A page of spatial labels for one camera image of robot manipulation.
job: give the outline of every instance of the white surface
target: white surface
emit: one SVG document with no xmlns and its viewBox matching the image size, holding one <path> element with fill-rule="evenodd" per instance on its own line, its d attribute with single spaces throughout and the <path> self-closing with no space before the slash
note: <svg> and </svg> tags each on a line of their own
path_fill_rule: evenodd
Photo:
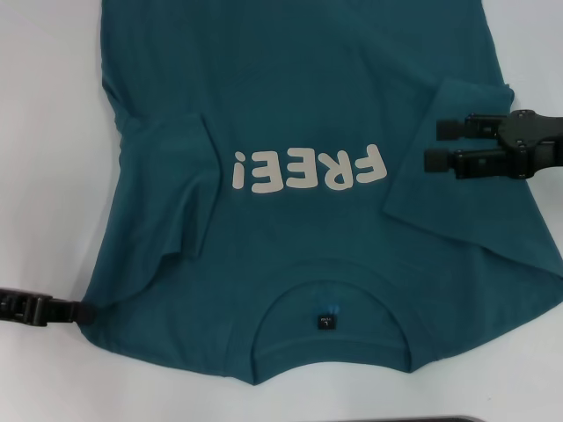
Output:
<svg viewBox="0 0 563 422">
<path fill-rule="evenodd" d="M 485 6 L 516 107 L 563 116 L 563 3 Z M 80 299 L 88 284 L 118 174 L 98 36 L 99 0 L 0 0 L 2 286 Z M 563 250 L 563 169 L 530 184 Z M 73 325 L 0 324 L 0 419 L 561 421 L 561 326 L 563 307 L 414 375 L 327 363 L 250 387 L 104 352 Z"/>
</svg>

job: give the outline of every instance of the teal t-shirt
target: teal t-shirt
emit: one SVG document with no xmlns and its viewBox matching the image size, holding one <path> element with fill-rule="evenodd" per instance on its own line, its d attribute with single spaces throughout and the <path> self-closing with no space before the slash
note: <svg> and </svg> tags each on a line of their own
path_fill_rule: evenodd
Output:
<svg viewBox="0 0 563 422">
<path fill-rule="evenodd" d="M 105 0 L 101 46 L 92 343 L 249 383 L 411 372 L 563 300 L 525 183 L 422 169 L 436 120 L 510 108 L 479 0 Z"/>
</svg>

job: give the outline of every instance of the white lettering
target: white lettering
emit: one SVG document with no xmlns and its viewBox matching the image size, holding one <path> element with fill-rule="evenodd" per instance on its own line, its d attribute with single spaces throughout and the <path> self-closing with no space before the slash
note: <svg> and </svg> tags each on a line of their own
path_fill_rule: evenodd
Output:
<svg viewBox="0 0 563 422">
<path fill-rule="evenodd" d="M 255 178 L 269 178 L 265 183 L 255 183 L 252 185 L 254 193 L 272 193 L 283 189 L 282 171 L 280 170 L 280 161 L 278 153 L 275 151 L 261 151 L 252 154 L 254 162 L 265 161 L 267 164 L 263 167 L 256 167 L 252 170 Z"/>
<path fill-rule="evenodd" d="M 318 160 L 328 167 L 328 171 L 325 175 L 325 183 L 328 187 L 334 191 L 343 191 L 352 187 L 354 184 L 354 174 L 352 174 L 352 165 L 350 164 L 350 158 L 346 151 L 339 151 L 338 163 L 336 163 L 328 154 L 319 154 Z M 338 183 L 336 178 L 342 175 L 342 183 Z"/>
<path fill-rule="evenodd" d="M 381 154 L 379 154 L 377 145 L 368 145 L 368 156 L 355 160 L 355 166 L 358 169 L 371 169 L 371 171 L 367 173 L 356 175 L 355 179 L 360 183 L 375 182 L 387 176 L 387 169 L 385 168 Z"/>
<path fill-rule="evenodd" d="M 302 172 L 303 178 L 288 178 L 285 185 L 296 189 L 307 189 L 318 185 L 317 163 L 313 148 L 290 148 L 288 156 L 298 156 L 303 159 L 300 163 L 289 163 L 288 171 Z"/>
<path fill-rule="evenodd" d="M 246 160 L 242 152 L 235 152 L 235 158 L 243 163 Z M 235 189 L 242 189 L 245 187 L 245 167 L 241 163 L 235 163 L 235 168 L 232 172 L 232 187 Z"/>
</svg>

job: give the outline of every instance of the black object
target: black object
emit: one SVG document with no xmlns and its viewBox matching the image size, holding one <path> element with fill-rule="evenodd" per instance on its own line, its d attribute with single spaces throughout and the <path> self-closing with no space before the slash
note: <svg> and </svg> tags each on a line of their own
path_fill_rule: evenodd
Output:
<svg viewBox="0 0 563 422">
<path fill-rule="evenodd" d="M 87 303 L 0 288 L 0 321 L 46 327 L 48 323 L 92 324 L 95 317 L 95 309 Z"/>
<path fill-rule="evenodd" d="M 319 315 L 317 319 L 317 326 L 320 330 L 336 329 L 336 316 L 333 314 Z"/>
<path fill-rule="evenodd" d="M 372 419 L 355 422 L 484 422 L 475 418 L 411 418 L 411 419 Z"/>
<path fill-rule="evenodd" d="M 438 120 L 436 123 L 438 141 L 461 137 L 496 140 L 499 148 L 454 152 L 427 149 L 424 171 L 454 169 L 457 178 L 525 179 L 542 169 L 563 166 L 563 118 L 518 110 L 509 116 L 471 114 L 465 122 Z"/>
</svg>

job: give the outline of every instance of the folded fabric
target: folded fabric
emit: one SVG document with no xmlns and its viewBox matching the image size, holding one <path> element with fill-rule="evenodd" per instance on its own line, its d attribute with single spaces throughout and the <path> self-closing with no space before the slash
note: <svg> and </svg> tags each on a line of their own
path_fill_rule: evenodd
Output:
<svg viewBox="0 0 563 422">
<path fill-rule="evenodd" d="M 105 0 L 101 31 L 122 141 L 95 345 L 254 384 L 411 372 L 563 300 L 525 182 L 422 169 L 436 120 L 513 100 L 479 1 Z"/>
</svg>

